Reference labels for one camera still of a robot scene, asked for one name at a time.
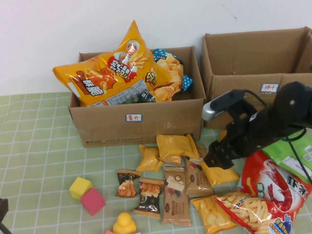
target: rubber duck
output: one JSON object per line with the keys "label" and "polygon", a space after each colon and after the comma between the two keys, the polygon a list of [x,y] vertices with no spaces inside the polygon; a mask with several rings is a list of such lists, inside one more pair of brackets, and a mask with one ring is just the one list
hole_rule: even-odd
{"label": "rubber duck", "polygon": [[122,212],[113,226],[114,234],[135,234],[137,226],[128,212]]}

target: green snack bag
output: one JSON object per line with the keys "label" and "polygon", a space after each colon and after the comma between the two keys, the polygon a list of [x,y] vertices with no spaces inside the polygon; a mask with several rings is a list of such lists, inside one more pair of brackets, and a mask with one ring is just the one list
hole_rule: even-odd
{"label": "green snack bag", "polygon": [[[298,136],[298,133],[294,133],[289,136],[293,138]],[[309,176],[312,176],[312,137],[309,134],[305,134],[299,140],[292,142],[294,149],[296,150],[302,164],[305,166]],[[296,156],[294,155],[288,142],[279,140],[274,144],[262,149],[277,165],[285,170],[295,174],[301,178],[304,182],[309,183],[309,180],[302,170]]]}

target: potato chip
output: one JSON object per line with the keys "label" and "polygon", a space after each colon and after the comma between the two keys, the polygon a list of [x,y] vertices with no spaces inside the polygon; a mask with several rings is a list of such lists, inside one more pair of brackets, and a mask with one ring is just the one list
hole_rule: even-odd
{"label": "potato chip", "polygon": [[[171,80],[154,61],[135,21],[117,50],[83,62],[55,67],[53,72],[79,98],[81,106],[122,104],[129,97]],[[104,78],[108,78],[105,80],[106,92],[101,85]]]}

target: cardboard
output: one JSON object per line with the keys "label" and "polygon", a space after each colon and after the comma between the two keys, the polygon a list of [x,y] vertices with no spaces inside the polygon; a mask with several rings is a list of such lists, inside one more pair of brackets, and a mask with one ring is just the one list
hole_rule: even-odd
{"label": "cardboard", "polygon": [[[201,111],[206,95],[195,48],[165,50],[183,60],[184,73],[193,79],[190,89],[185,93],[175,94],[174,101],[170,102],[98,107],[80,107],[78,98],[72,94],[69,111],[84,147],[154,143],[158,134],[190,133],[194,140],[199,140],[203,122]],[[98,54],[100,53],[80,53],[79,61]]]}
{"label": "cardboard", "polygon": [[[249,89],[272,104],[286,83],[312,86],[312,32],[308,27],[246,33],[206,34],[202,43],[202,79],[208,101],[233,89]],[[253,96],[245,99],[261,110]],[[232,121],[222,113],[205,127],[225,129]]]}

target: pile of snacks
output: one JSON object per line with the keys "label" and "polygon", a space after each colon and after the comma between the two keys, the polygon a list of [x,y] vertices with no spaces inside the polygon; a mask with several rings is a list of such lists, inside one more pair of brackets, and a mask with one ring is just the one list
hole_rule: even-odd
{"label": "pile of snacks", "polygon": [[153,54],[146,47],[135,21],[115,51],[55,67],[53,72],[81,106],[171,101],[192,83],[183,74],[181,59],[160,49]]}

